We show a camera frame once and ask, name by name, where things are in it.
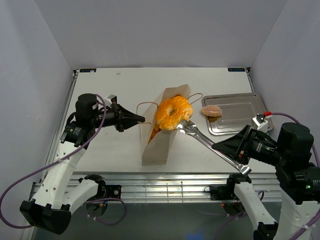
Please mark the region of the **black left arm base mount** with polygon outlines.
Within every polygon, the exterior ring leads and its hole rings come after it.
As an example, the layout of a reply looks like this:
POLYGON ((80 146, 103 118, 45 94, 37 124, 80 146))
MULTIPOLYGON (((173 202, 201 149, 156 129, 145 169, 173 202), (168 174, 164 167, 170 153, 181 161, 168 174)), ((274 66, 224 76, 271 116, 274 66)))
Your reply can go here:
POLYGON ((121 198, 121 185, 99 185, 97 194, 90 197, 87 201, 99 200, 104 198, 121 198))

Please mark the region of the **pink sugared fake doughnut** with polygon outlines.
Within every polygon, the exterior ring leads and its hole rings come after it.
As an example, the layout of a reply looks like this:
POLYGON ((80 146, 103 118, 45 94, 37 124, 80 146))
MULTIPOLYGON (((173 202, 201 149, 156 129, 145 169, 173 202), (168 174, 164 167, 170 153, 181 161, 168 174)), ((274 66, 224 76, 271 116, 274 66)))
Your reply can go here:
POLYGON ((206 105, 201 112, 208 117, 219 117, 222 115, 222 109, 216 105, 206 105))

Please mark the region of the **scored oval fake loaf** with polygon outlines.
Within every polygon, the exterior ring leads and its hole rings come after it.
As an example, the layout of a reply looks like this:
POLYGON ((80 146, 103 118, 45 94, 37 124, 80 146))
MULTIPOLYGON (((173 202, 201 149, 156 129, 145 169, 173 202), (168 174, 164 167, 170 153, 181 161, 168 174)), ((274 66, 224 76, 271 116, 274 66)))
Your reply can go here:
POLYGON ((151 132, 151 135, 150 135, 150 139, 149 139, 149 143, 151 142, 151 140, 156 136, 156 134, 161 131, 159 125, 157 123, 155 123, 154 127, 153 127, 153 130, 151 132))

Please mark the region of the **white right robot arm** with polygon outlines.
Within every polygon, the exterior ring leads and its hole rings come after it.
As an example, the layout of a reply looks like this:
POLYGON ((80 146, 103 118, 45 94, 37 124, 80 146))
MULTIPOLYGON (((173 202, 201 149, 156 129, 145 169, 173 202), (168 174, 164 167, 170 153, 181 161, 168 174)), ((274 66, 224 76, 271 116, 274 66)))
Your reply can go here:
POLYGON ((239 199, 254 227, 255 240, 310 240, 320 210, 320 169, 310 162, 314 137, 308 127, 285 122, 277 140, 246 125, 235 136, 212 145, 214 150, 247 165, 255 159, 275 167, 282 205, 278 221, 259 209, 249 178, 231 174, 226 194, 239 199))

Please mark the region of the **ring shaped fake bread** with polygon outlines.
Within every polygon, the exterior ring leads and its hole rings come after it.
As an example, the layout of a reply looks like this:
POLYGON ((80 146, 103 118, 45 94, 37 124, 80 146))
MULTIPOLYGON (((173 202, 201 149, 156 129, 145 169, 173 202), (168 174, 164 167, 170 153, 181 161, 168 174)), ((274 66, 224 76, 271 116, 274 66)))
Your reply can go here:
POLYGON ((193 115, 193 107, 188 99, 177 95, 164 100, 155 114, 156 124, 163 131, 175 130, 181 120, 189 120, 193 115))

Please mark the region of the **metal bread tongs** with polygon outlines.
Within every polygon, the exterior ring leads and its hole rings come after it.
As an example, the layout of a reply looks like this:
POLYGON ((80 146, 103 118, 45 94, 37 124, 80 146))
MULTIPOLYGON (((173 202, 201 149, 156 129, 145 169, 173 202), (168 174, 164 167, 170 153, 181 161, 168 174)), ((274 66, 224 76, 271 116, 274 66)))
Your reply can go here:
POLYGON ((243 176, 248 176, 249 173, 252 171, 249 166, 242 164, 242 163, 239 163, 239 162, 231 159, 226 154, 221 153, 218 150, 213 149, 213 145, 215 143, 211 139, 209 139, 207 136, 205 136, 198 129, 196 124, 193 123, 192 121, 188 121, 188 120, 183 119, 178 123, 178 125, 176 126, 176 129, 185 135, 193 137, 198 142, 200 142, 202 145, 206 146, 208 149, 210 149, 213 153, 215 153, 220 158, 222 158, 226 163, 231 165, 234 169, 236 169, 243 176))

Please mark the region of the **beige paper bag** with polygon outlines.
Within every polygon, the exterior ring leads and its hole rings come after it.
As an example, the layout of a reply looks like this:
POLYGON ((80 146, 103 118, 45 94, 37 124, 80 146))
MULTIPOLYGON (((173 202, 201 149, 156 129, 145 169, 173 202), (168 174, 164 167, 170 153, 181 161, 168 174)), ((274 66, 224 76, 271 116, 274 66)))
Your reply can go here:
POLYGON ((149 142, 149 139, 156 123, 156 112, 159 105, 163 101, 175 96, 183 96, 187 98, 189 102, 190 98, 194 95, 191 94, 191 87, 188 84, 184 84, 178 87, 166 88, 155 100, 141 102, 137 105, 137 107, 140 107, 141 105, 149 104, 147 110, 142 114, 142 116, 145 117, 145 122, 140 123, 141 162, 143 166, 165 165, 167 163, 177 129, 161 130, 155 135, 151 142, 149 142))

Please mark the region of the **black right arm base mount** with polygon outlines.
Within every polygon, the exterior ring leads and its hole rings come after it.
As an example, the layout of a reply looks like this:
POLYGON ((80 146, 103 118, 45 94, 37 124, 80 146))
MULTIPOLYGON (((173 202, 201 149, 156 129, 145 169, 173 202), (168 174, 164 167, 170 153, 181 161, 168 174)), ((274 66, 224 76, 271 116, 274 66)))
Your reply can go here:
POLYGON ((209 198, 214 200, 238 200, 238 197, 234 194, 234 186, 222 184, 210 184, 204 187, 203 192, 209 194, 209 198))

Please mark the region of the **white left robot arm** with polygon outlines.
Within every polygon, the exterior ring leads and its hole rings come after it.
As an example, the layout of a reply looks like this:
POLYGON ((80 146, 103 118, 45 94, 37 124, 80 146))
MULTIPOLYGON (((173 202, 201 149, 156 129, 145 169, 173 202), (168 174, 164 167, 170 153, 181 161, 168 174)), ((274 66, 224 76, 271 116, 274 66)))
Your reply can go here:
POLYGON ((100 98, 92 93, 81 94, 75 103, 75 112, 66 120, 56 164, 49 168, 31 200, 23 201, 20 206, 28 223, 60 235, 82 204, 106 197, 106 182, 97 174, 80 178, 79 185, 66 192, 77 164, 102 128, 114 126, 118 132, 123 132, 145 121, 143 116, 119 105, 115 95, 100 98))

